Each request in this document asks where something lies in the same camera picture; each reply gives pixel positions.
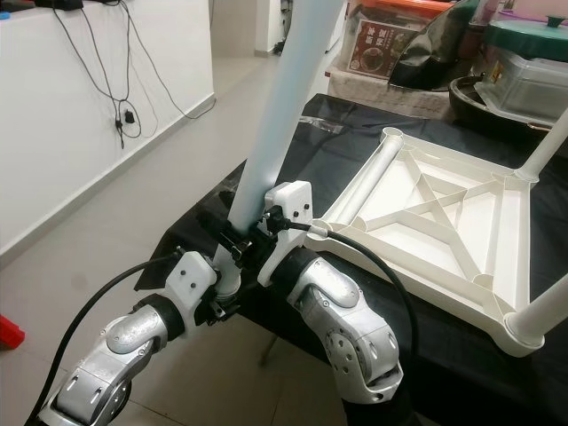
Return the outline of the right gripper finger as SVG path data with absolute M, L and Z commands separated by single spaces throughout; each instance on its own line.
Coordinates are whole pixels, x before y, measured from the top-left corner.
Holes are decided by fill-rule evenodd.
M 227 220 L 222 220 L 217 231 L 217 242 L 220 247 L 231 253 L 231 256 L 244 256 L 252 247 L 252 242 L 235 230 Z

